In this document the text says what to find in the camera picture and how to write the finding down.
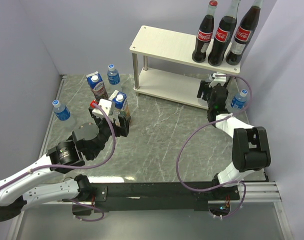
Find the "cola glass bottle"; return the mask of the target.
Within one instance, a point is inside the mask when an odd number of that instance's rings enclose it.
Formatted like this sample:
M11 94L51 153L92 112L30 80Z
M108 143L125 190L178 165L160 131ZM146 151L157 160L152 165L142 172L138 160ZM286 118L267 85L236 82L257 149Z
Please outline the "cola glass bottle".
M229 65L235 66L240 63L244 51L250 43L257 28L263 2L263 0L255 0L242 18L234 36L231 48L226 56L226 62Z
M195 48L192 53L193 61L202 63L206 59L206 51L211 42L214 30L214 14L218 3L216 0L209 1L208 9L196 35Z
M214 43L208 56L208 63L214 67L221 65L224 54L233 36L240 0L232 0L226 14L220 20L215 33Z

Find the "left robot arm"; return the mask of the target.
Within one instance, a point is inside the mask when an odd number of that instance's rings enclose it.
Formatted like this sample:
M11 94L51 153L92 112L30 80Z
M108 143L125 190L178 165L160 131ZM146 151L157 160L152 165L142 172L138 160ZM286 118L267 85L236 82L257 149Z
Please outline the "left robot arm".
M51 177L83 169L85 161L94 160L104 149L109 137L126 137L131 116L118 115L108 122L98 116L97 108L89 108L94 123L87 122L71 136L51 148L32 165L0 180L0 222L10 220L22 211L54 200L95 201L105 196L85 175L57 184L43 184Z

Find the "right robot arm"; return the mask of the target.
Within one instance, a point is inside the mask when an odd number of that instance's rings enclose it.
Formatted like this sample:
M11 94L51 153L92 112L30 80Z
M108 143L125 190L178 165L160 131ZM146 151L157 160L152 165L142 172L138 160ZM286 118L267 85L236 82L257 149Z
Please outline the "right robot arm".
M233 140L231 163L214 176L211 191L203 193L210 200L223 200L229 194L234 194L238 182L271 164L266 129L251 126L230 115L226 109L227 96L225 85L210 86L209 82L200 81L197 98L207 102L208 122Z

